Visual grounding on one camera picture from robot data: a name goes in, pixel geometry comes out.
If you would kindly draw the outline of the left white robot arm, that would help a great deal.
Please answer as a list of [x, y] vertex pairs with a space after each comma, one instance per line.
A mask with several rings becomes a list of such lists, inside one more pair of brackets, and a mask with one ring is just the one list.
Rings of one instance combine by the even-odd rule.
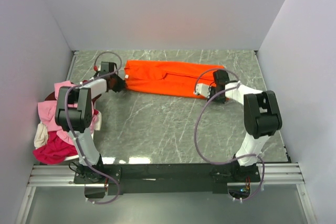
[[90, 125], [93, 120], [92, 99], [109, 92], [120, 92], [125, 81], [118, 74], [117, 64], [103, 61], [95, 75], [77, 86], [59, 88], [55, 122], [69, 134], [79, 155], [76, 173], [86, 175], [93, 183], [104, 179], [105, 170], [101, 154], [96, 149]]

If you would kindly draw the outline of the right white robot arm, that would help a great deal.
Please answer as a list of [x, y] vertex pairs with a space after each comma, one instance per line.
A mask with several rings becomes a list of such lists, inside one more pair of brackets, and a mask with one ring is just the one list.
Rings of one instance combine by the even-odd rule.
[[282, 127], [282, 118], [276, 95], [273, 91], [257, 90], [230, 80], [227, 72], [216, 70], [213, 73], [214, 86], [209, 87], [210, 99], [215, 94], [225, 90], [215, 98], [215, 101], [225, 102], [234, 100], [244, 108], [245, 138], [235, 156], [239, 157], [238, 164], [230, 169], [230, 175], [235, 181], [241, 182], [248, 175], [248, 166], [257, 162], [261, 149]]

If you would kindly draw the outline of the orange t-shirt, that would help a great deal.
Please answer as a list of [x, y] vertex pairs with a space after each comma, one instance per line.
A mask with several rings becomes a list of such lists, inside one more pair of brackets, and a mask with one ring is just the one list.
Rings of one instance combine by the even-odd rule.
[[214, 83], [220, 65], [179, 61], [128, 60], [124, 67], [127, 89], [135, 92], [202, 99], [194, 94], [196, 83]]

